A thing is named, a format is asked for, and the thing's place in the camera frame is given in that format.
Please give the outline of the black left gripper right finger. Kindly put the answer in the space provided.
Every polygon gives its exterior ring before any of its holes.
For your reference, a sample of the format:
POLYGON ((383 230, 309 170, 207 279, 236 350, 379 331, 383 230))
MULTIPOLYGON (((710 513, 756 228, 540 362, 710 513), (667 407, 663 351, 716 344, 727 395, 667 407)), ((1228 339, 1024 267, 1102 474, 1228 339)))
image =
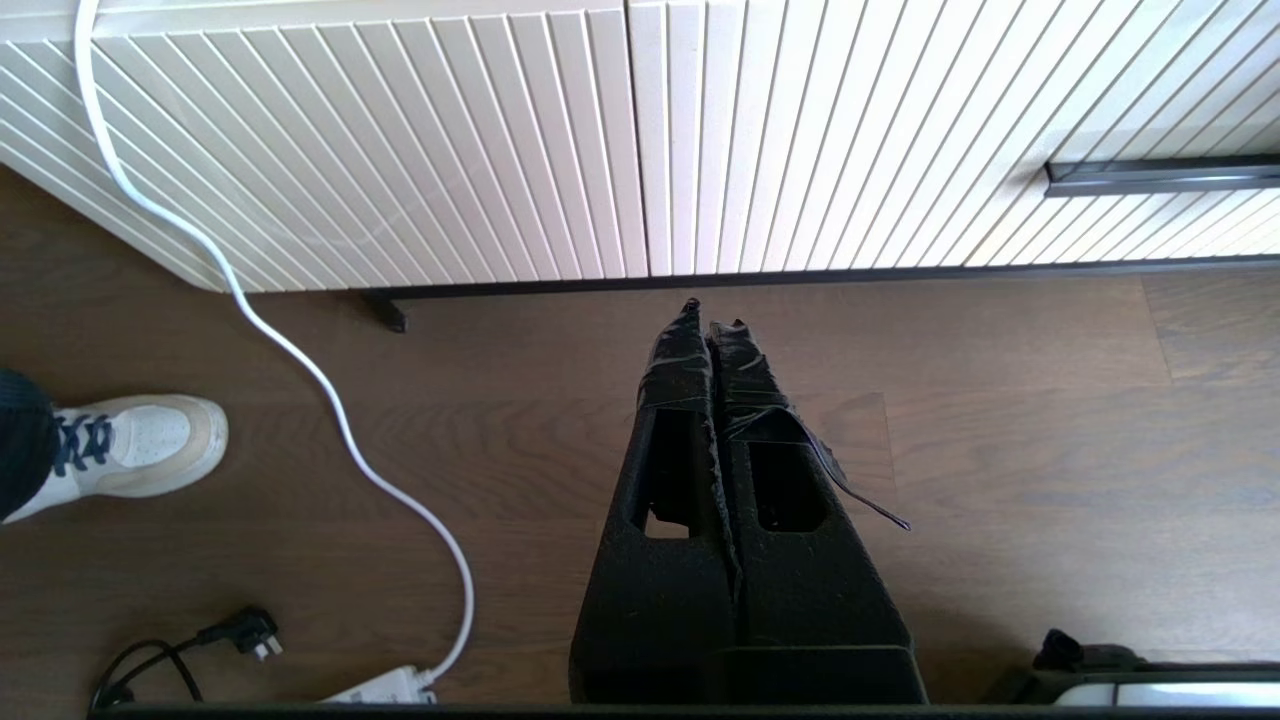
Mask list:
POLYGON ((713 323, 716 420, 739 560, 736 705, 924 705, 902 615, 837 497, 847 478, 742 322, 713 323))

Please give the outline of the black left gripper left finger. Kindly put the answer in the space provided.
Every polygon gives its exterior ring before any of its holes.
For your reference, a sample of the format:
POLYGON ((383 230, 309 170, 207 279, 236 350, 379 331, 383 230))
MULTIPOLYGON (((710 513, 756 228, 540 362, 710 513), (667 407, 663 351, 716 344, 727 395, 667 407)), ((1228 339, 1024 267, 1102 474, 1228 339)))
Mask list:
POLYGON ((657 336, 570 648, 582 705, 707 705, 735 641, 710 351, 690 299, 657 336))

